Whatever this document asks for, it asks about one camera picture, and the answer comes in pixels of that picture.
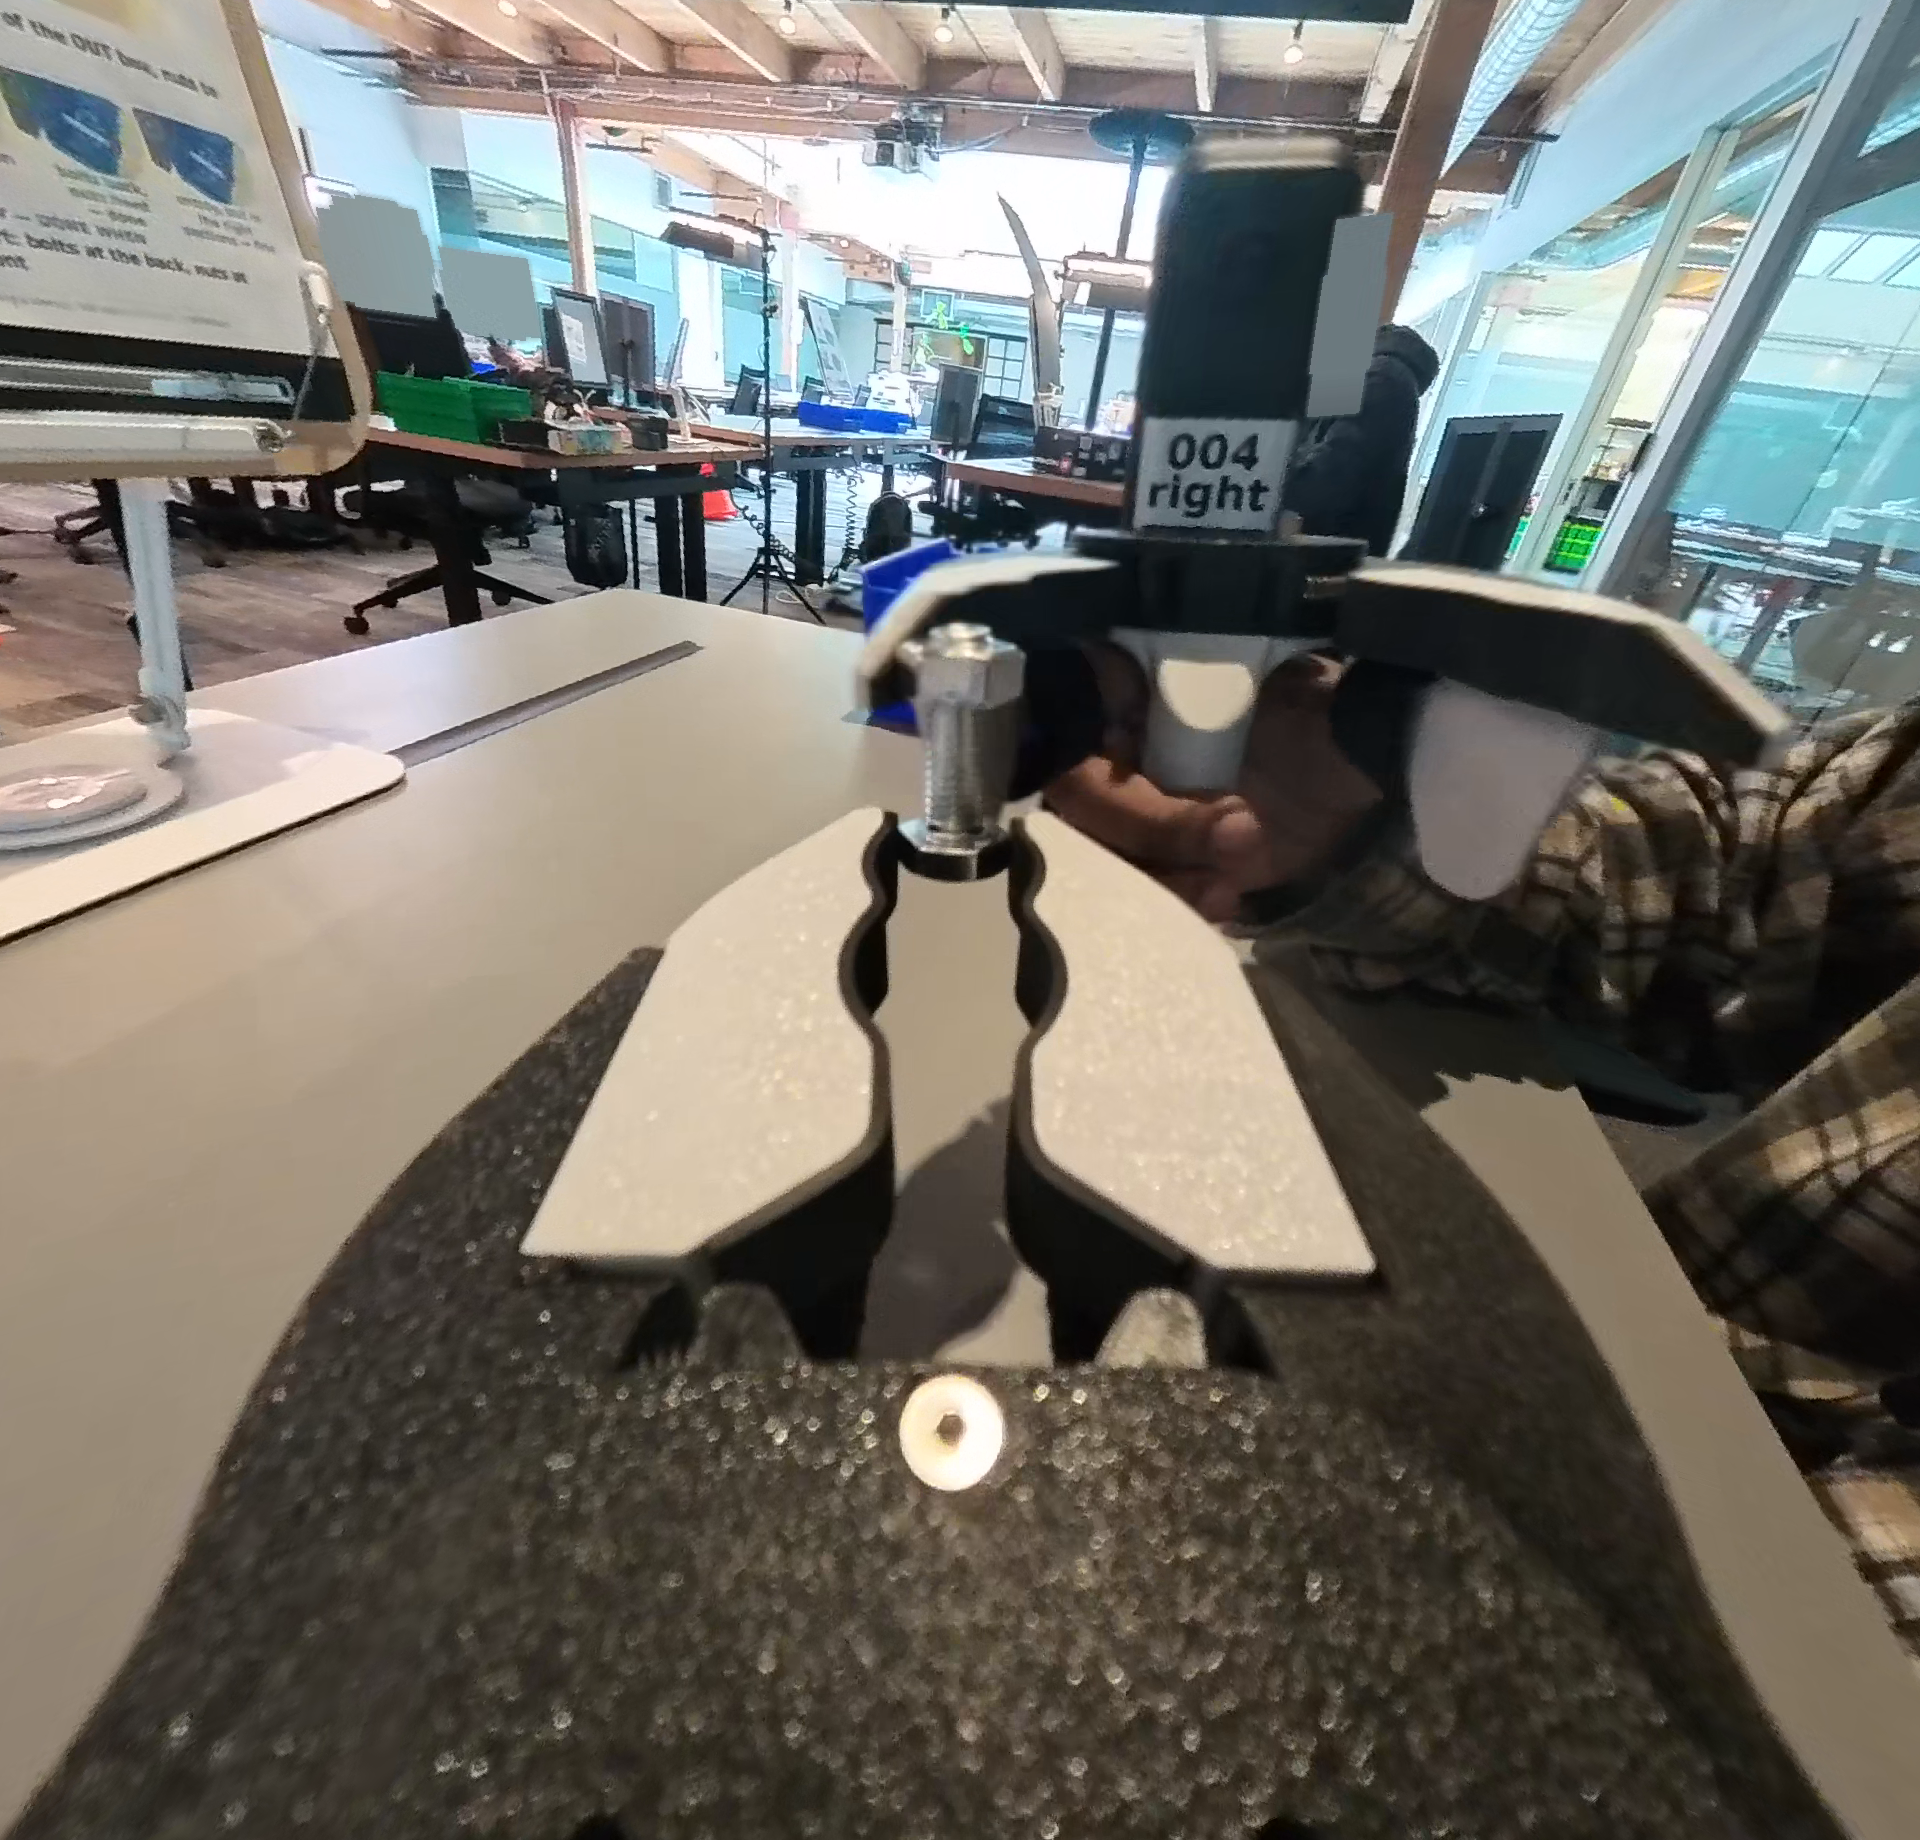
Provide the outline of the person's right forearm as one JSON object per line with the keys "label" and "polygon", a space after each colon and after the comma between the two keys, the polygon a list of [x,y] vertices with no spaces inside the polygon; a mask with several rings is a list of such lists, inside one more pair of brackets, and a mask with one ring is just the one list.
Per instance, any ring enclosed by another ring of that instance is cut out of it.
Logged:
{"label": "person's right forearm", "polygon": [[1917,1132],[1918,703],[1804,733],[1768,768],[1596,760],[1520,876],[1466,902],[1411,831],[1353,828],[1241,921],[1357,991],[1587,1031],[1699,1089]]}

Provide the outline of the instruction tablet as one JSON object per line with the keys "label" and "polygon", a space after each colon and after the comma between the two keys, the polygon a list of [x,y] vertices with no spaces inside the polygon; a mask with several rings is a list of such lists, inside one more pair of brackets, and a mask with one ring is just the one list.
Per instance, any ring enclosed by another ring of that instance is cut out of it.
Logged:
{"label": "instruction tablet", "polygon": [[252,0],[3,0],[5,477],[319,477],[372,400]]}

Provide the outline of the operator arm plaid sleeve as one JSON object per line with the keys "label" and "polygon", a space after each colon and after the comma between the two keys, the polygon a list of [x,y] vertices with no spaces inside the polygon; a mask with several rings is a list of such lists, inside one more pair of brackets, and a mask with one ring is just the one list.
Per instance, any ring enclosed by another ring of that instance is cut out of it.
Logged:
{"label": "operator arm plaid sleeve", "polygon": [[1917,1659],[1917,981],[1658,1181],[1648,1206]]}

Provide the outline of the silver hex bolt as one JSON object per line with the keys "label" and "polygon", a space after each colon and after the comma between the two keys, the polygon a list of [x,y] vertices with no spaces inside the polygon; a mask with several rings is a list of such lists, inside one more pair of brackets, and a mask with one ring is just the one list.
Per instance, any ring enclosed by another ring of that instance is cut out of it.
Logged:
{"label": "silver hex bolt", "polygon": [[1006,808],[1018,749],[1007,707],[935,703],[915,711],[924,747],[922,814],[898,822],[900,862],[950,885],[986,883],[1009,859]]}

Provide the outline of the green plastic crate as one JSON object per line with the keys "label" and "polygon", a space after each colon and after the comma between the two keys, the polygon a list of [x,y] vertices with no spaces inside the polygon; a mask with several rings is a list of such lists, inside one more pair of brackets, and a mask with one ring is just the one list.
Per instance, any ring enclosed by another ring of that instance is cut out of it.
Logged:
{"label": "green plastic crate", "polygon": [[503,424],[534,420],[534,395],[525,387],[507,384],[380,370],[375,375],[375,412],[396,433],[463,444],[500,444]]}

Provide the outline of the wooden office desk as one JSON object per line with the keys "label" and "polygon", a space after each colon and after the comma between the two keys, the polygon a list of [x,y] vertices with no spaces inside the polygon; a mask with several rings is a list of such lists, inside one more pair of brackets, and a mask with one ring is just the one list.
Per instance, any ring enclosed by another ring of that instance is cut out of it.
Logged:
{"label": "wooden office desk", "polygon": [[1116,526],[1124,519],[1121,481],[1071,477],[1021,459],[945,459],[942,480],[984,509],[984,500],[1018,508],[1039,523]]}
{"label": "wooden office desk", "polygon": [[665,447],[620,447],[605,453],[559,453],[500,444],[463,444],[374,429],[356,462],[364,480],[502,481],[522,488],[553,481],[559,508],[653,503],[661,538],[661,591],[708,603],[708,523],[702,494],[738,481],[743,452],[717,442],[681,439]]}

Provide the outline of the person's right hand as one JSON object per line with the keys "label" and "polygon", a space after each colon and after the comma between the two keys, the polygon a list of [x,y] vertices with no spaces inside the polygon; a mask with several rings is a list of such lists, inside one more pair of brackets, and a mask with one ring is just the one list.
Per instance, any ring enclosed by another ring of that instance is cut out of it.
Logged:
{"label": "person's right hand", "polygon": [[1220,792],[1172,794],[1143,770],[1146,680],[1121,649],[1085,650],[1099,745],[1043,787],[1043,808],[1159,883],[1205,921],[1251,925],[1256,908],[1321,883],[1385,808],[1381,786],[1336,742],[1343,666],[1282,662],[1251,708],[1241,770]]}

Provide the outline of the black office chair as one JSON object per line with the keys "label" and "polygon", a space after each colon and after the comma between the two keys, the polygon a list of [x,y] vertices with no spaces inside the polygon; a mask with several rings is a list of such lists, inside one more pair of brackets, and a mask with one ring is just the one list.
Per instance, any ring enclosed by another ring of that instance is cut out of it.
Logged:
{"label": "black office chair", "polygon": [[523,519],[525,498],[512,483],[472,481],[452,476],[407,480],[372,519],[378,531],[406,534],[407,541],[432,550],[432,564],[390,576],[378,594],[350,603],[344,627],[353,637],[372,632],[372,614],[406,601],[436,597],[449,627],[485,618],[487,603],[500,609],[548,606],[555,597],[493,574],[488,531]]}

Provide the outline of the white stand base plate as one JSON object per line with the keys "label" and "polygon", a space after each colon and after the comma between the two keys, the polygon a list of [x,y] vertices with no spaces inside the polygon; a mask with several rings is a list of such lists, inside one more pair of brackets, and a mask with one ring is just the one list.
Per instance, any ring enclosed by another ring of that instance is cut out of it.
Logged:
{"label": "white stand base plate", "polygon": [[3,749],[3,940],[396,790],[404,760],[191,707],[166,494],[120,481],[139,647],[123,717]]}

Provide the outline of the round black ceiling lamp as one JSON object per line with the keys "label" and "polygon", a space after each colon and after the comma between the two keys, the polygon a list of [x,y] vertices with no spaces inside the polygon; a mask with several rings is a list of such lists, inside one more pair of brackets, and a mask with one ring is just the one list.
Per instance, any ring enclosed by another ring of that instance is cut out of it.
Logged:
{"label": "round black ceiling lamp", "polygon": [[1131,255],[1138,222],[1140,181],[1149,164],[1177,164],[1194,128],[1187,120],[1152,106],[1111,106],[1089,121],[1089,136],[1103,151],[1127,163],[1127,184],[1116,227],[1116,258]]}

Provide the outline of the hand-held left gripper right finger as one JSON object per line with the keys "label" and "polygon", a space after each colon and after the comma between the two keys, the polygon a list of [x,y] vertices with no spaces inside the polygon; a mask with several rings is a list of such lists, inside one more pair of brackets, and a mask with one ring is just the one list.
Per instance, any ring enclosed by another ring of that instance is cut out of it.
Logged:
{"label": "hand-held left gripper right finger", "polygon": [[1379,1262],[1243,964],[1055,814],[1021,821],[1007,1200],[1059,1289],[1366,1284]]}

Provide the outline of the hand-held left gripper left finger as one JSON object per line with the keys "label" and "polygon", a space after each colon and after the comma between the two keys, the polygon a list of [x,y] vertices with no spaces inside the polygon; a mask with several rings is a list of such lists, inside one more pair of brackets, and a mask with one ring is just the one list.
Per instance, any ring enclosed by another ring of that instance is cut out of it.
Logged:
{"label": "hand-held left gripper left finger", "polygon": [[861,942],[897,817],[859,808],[708,899],[663,948],[522,1251],[681,1276],[891,1160]]}

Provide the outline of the black metal cabinet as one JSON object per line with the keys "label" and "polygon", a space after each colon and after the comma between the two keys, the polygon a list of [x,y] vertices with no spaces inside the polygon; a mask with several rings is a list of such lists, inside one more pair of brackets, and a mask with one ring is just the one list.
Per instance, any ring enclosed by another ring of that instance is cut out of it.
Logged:
{"label": "black metal cabinet", "polygon": [[1499,574],[1530,512],[1562,414],[1446,421],[1402,558]]}

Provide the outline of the blue plastic storage bin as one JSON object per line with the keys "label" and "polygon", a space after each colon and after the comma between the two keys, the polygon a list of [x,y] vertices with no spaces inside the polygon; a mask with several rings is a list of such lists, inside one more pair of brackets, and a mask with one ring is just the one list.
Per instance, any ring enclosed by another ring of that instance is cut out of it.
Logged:
{"label": "blue plastic storage bin", "polygon": [[[937,565],[964,558],[964,552],[950,539],[928,539],[905,549],[891,556],[870,561],[861,571],[859,612],[861,612],[861,649],[869,649],[888,624],[908,588]],[[855,722],[882,730],[911,734],[915,730],[915,708],[911,703],[913,679],[900,666],[888,666],[877,679],[858,679]]]}

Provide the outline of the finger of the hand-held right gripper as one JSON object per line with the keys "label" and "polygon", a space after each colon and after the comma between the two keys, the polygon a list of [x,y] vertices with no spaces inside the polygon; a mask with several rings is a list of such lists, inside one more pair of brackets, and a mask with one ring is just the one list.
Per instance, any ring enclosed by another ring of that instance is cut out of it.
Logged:
{"label": "finger of the hand-held right gripper", "polygon": [[1376,565],[1334,627],[1351,673],[1336,740],[1385,781],[1427,877],[1508,888],[1611,740],[1732,766],[1775,763],[1793,724],[1691,627],[1515,576]]}
{"label": "finger of the hand-held right gripper", "polygon": [[930,627],[980,624],[1021,649],[1050,649],[1103,636],[1124,614],[1125,571],[1113,561],[964,556],[920,579],[869,649],[859,647],[855,685],[900,663],[900,647]]}

